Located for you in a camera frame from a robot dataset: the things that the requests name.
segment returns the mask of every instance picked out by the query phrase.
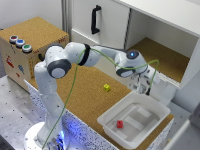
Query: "white wall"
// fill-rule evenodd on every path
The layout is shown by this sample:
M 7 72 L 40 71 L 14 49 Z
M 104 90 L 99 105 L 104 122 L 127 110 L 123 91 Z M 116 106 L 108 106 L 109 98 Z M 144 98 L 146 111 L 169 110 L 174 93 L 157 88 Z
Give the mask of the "white wall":
M 62 29 L 61 0 L 0 0 L 0 28 L 36 16 Z
M 200 102 L 200 71 L 182 89 L 177 91 L 173 102 L 192 112 Z

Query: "cabinet door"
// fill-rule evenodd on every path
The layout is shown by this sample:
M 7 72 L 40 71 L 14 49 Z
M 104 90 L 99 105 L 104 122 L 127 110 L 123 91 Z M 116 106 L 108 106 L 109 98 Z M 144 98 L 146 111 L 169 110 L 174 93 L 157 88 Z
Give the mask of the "cabinet door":
M 91 20 L 96 5 L 101 7 L 96 12 L 96 28 L 100 32 L 93 35 Z M 124 48 L 129 11 L 128 7 L 112 0 L 74 0 L 72 30 L 97 44 Z

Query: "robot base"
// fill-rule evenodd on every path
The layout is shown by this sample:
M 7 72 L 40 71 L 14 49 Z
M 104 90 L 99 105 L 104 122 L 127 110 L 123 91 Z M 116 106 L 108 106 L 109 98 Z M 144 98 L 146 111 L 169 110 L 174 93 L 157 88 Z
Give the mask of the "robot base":
M 41 147 L 36 144 L 35 137 L 44 125 L 44 122 L 40 122 L 38 124 L 35 124 L 32 126 L 25 134 L 24 137 L 24 150 L 42 150 L 42 145 Z M 70 143 L 69 137 L 65 138 L 64 140 L 66 149 Z

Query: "cardboard box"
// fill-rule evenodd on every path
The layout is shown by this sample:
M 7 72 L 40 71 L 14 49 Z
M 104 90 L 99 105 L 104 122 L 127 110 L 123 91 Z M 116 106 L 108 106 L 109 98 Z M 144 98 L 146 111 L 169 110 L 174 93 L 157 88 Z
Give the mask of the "cardboard box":
M 33 51 L 23 53 L 22 49 L 10 44 L 9 38 L 17 35 L 32 46 Z M 36 17 L 0 31 L 0 50 L 6 74 L 28 91 L 24 79 L 34 78 L 34 66 L 40 62 L 39 54 L 45 55 L 51 43 L 63 47 L 69 42 L 69 35 L 40 17 Z

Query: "yellow object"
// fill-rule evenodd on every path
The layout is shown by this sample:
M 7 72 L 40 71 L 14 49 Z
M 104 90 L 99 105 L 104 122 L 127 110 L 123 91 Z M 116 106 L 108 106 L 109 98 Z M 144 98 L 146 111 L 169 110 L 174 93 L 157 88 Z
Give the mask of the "yellow object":
M 103 86 L 103 89 L 104 89 L 106 92 L 110 91 L 110 85 L 105 84 L 105 85 Z

